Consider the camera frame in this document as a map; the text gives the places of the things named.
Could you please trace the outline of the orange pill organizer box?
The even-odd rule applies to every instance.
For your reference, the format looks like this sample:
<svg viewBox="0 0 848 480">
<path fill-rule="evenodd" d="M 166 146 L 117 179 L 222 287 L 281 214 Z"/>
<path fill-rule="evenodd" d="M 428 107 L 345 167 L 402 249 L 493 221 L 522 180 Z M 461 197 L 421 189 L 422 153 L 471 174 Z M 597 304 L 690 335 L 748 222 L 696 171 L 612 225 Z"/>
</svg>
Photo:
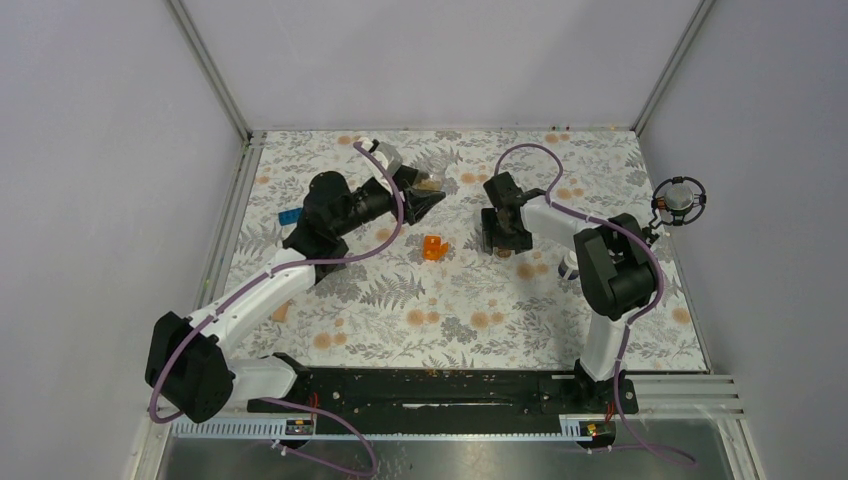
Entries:
<svg viewBox="0 0 848 480">
<path fill-rule="evenodd" d="M 422 258 L 427 261 L 440 261 L 448 253 L 450 244 L 440 236 L 427 235 L 422 243 Z"/>
</svg>

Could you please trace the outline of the clear pill bottle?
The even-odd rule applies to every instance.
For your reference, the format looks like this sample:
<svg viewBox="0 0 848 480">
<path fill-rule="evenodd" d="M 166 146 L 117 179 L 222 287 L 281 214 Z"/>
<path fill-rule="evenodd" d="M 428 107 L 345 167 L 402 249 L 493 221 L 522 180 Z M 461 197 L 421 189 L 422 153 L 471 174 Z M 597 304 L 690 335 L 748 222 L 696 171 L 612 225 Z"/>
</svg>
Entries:
<svg viewBox="0 0 848 480">
<path fill-rule="evenodd" d="M 423 172 L 419 175 L 415 186 L 424 191 L 444 191 L 446 175 L 443 171 Z"/>
</svg>

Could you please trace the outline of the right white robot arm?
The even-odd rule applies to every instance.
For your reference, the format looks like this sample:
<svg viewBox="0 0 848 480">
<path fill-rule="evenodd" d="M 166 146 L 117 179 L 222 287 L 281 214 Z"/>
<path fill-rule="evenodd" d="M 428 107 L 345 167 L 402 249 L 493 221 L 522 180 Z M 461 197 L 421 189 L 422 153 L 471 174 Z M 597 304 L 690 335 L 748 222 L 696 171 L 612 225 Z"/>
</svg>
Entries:
<svg viewBox="0 0 848 480">
<path fill-rule="evenodd" d="M 507 172 L 487 180 L 484 190 L 491 202 L 481 210 L 486 253 L 523 253 L 533 248 L 537 237 L 567 249 L 560 274 L 579 279 L 593 311 L 576 364 L 576 371 L 586 377 L 575 382 L 573 396 L 583 410 L 601 410 L 613 398 L 609 380 L 622 370 L 626 328 L 657 298 L 662 279 L 638 222 L 629 214 L 602 220 L 551 204 L 542 190 L 522 190 Z"/>
</svg>

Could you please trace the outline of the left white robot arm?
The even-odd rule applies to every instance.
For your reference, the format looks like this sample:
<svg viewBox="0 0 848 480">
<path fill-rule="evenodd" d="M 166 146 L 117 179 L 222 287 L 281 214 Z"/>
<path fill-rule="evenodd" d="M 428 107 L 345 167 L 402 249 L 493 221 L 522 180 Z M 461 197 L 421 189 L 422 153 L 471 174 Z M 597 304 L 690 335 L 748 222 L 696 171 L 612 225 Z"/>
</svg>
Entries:
<svg viewBox="0 0 848 480">
<path fill-rule="evenodd" d="M 443 191 L 415 186 L 419 174 L 400 167 L 392 177 L 397 193 L 376 178 L 351 190 L 336 171 L 316 175 L 294 230 L 270 261 L 188 317 L 168 312 L 156 322 L 145 369 L 153 389 L 149 412 L 160 398 L 195 423 L 229 404 L 265 397 L 288 411 L 304 407 L 311 387 L 294 360 L 284 354 L 236 359 L 233 351 L 274 310 L 350 261 L 346 234 L 387 213 L 413 225 L 444 200 Z"/>
</svg>

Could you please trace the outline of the white blue pill bottle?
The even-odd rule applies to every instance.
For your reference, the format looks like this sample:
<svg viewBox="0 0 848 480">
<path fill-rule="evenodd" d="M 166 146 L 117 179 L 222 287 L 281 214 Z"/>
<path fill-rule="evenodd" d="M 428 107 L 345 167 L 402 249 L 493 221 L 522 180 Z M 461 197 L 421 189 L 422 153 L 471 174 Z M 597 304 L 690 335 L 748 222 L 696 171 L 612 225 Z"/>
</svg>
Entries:
<svg viewBox="0 0 848 480">
<path fill-rule="evenodd" d="M 575 252 L 570 251 L 562 257 L 558 266 L 558 274 L 566 280 L 579 278 L 579 265 Z"/>
</svg>

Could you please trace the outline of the floral patterned mat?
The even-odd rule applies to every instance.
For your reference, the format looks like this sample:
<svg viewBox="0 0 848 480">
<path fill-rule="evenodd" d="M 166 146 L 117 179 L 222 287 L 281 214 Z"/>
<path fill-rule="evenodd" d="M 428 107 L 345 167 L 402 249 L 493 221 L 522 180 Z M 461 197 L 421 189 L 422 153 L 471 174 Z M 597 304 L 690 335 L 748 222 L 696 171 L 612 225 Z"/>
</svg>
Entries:
<svg viewBox="0 0 848 480">
<path fill-rule="evenodd" d="M 498 170 L 525 189 L 551 188 L 570 208 L 608 218 L 651 216 L 653 188 L 629 131 L 388 131 L 407 165 L 446 175 L 446 198 L 422 222 L 384 216 L 346 238 L 352 254 L 381 253 L 296 295 L 286 323 L 270 316 L 236 348 L 239 358 L 284 352 L 311 366 L 570 368 L 591 311 L 579 283 L 559 276 L 558 244 L 536 239 L 510 258 L 480 244 L 484 182 Z M 450 244 L 422 258 L 427 235 Z"/>
</svg>

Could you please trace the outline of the blue toy brick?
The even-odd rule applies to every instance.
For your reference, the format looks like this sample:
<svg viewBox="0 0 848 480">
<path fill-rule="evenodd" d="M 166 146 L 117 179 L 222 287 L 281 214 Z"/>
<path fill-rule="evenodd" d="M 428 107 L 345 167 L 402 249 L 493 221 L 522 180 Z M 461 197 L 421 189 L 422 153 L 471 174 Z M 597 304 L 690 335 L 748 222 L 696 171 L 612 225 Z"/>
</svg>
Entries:
<svg viewBox="0 0 848 480">
<path fill-rule="evenodd" d="M 302 213 L 301 208 L 293 208 L 293 209 L 289 209 L 289 210 L 279 212 L 277 214 L 278 223 L 279 223 L 280 226 L 294 225 L 298 222 L 298 220 L 301 216 L 301 213 Z"/>
</svg>

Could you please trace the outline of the microphone on black stand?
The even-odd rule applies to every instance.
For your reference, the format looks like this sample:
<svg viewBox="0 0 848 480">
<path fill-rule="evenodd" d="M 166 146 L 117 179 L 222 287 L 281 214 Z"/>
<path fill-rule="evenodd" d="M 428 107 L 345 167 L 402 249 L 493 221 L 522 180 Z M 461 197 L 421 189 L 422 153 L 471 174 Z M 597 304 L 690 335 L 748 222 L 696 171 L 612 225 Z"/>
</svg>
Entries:
<svg viewBox="0 0 848 480">
<path fill-rule="evenodd" d="M 707 203 L 705 186 L 689 176 L 676 176 L 662 181 L 654 190 L 650 207 L 652 218 L 642 228 L 649 245 L 656 242 L 662 227 L 683 227 L 697 221 Z"/>
</svg>

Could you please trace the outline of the tan wooden block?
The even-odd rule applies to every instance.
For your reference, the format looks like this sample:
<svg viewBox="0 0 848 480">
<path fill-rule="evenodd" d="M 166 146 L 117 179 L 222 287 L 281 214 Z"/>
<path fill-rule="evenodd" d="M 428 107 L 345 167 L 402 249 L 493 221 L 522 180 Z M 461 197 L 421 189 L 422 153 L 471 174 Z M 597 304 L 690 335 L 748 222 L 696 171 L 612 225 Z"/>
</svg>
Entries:
<svg viewBox="0 0 848 480">
<path fill-rule="evenodd" d="M 287 301 L 279 306 L 276 310 L 274 310 L 270 316 L 271 320 L 275 323 L 286 323 L 288 320 L 288 311 L 291 307 L 291 302 Z"/>
</svg>

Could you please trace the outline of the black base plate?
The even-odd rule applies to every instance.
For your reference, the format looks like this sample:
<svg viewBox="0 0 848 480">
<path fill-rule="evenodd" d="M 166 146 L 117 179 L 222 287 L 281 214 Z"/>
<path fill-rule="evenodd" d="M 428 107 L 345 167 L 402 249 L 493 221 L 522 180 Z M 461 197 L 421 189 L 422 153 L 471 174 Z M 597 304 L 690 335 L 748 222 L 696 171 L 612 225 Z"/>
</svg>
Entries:
<svg viewBox="0 0 848 480">
<path fill-rule="evenodd" d="M 639 410 L 634 384 L 593 386 L 571 372 L 310 368 L 289 404 L 317 406 L 366 435 L 554 434 L 559 418 Z"/>
</svg>

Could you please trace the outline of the aluminium frame rail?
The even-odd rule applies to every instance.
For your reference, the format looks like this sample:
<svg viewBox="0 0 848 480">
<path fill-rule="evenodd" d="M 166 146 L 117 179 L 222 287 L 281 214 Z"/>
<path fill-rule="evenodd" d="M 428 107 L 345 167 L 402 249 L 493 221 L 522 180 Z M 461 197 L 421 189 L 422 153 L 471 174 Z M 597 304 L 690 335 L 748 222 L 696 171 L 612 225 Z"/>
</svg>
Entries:
<svg viewBox="0 0 848 480">
<path fill-rule="evenodd" d="M 626 419 L 740 419 L 734 382 L 726 376 L 627 377 L 619 393 L 580 400 L 575 378 L 529 371 L 355 370 L 321 368 L 295 397 L 307 410 L 250 400 L 203 422 L 166 423 L 174 436 L 256 440 L 590 441 Z"/>
</svg>

